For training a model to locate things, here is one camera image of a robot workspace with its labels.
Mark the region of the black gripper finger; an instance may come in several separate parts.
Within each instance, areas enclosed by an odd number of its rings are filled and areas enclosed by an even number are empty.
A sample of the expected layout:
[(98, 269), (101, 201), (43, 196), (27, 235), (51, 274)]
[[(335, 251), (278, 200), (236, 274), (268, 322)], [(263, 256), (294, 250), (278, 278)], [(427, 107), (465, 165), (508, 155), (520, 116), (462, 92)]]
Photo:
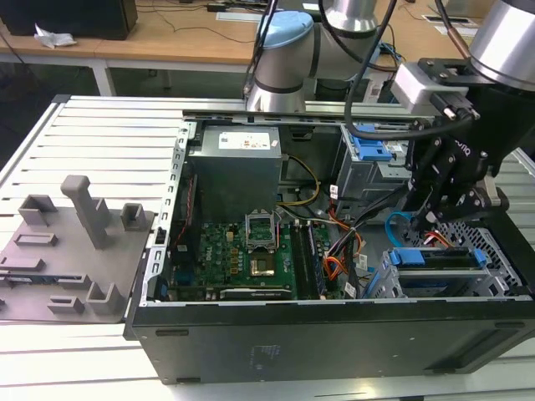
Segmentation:
[(485, 191), (477, 186), (482, 180), (465, 172), (466, 163), (455, 156), (440, 156), (425, 171), (427, 194), (424, 203), (424, 229), (439, 223), (469, 220), (485, 208)]
[(407, 182), (407, 194), (401, 202), (401, 210), (412, 214), (410, 226), (413, 231), (427, 231), (431, 227), (425, 216), (429, 212), (428, 198), (436, 177), (440, 175), (433, 170), (432, 165), (442, 146), (441, 137), (409, 141), (405, 168), (410, 172), (410, 178)]

